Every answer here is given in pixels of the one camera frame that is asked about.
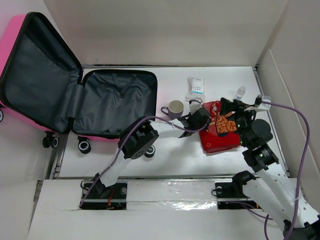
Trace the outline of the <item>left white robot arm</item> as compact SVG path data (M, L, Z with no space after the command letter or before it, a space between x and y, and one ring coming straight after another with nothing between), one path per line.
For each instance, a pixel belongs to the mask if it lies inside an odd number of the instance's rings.
M154 143L158 139L185 138L206 129L211 122L210 113L200 107L194 113L166 120L157 116L142 116L126 128L119 137L113 160L101 172L94 176L95 194L107 198L116 184L121 172L132 160L144 155L153 155Z

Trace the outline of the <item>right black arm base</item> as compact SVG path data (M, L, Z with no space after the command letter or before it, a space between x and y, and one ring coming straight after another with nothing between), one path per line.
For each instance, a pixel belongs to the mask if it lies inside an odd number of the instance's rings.
M231 182L216 182L211 194L216 197L219 210L262 209L256 202L237 190Z

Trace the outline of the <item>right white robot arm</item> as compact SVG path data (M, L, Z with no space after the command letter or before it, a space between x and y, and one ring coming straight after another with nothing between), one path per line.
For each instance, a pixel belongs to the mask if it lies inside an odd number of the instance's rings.
M235 122L243 157L253 173L242 171L222 189L237 197L243 195L256 202L277 223L286 240L318 240L320 214L300 193L300 181L289 178L268 142L273 138L271 127L257 119L260 111L272 105L265 96L257 96L253 105L240 100L221 98L220 115Z

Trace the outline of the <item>pink kids suitcase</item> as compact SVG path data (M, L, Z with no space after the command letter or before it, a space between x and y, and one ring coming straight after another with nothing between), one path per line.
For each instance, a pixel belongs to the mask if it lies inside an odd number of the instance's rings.
M45 132L44 148L57 134L78 136L78 149L115 140L139 117L157 109L154 73L132 69L84 69L46 16L13 16L0 39L0 107Z

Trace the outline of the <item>white wet wipes pack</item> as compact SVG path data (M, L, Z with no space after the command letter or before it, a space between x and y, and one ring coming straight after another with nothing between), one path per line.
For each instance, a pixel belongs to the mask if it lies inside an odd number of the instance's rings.
M203 78L188 78L188 83L190 85L190 93L197 95L205 94L205 80Z

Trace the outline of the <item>red patterned cloth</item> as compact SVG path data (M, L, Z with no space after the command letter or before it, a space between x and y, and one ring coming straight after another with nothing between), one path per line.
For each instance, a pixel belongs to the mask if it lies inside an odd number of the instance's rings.
M203 104L210 113L211 122L207 129L199 132L202 148L206 154L212 154L237 148L241 145L239 135L236 133L236 124L228 120L233 113L220 115L221 101L210 101Z

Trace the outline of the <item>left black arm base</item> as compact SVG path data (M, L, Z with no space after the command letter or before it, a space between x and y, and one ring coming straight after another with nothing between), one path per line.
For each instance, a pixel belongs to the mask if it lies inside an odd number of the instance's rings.
M88 194L83 204L82 210L111 210L119 211L127 209L128 184L126 182L116 183L99 194L96 187Z

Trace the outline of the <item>purple ceramic mug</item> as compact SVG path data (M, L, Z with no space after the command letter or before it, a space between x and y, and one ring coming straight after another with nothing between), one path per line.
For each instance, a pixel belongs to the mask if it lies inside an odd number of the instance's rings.
M168 106L162 106L160 111L169 117L169 119L174 120L180 118L184 113L184 104L179 100L172 100Z

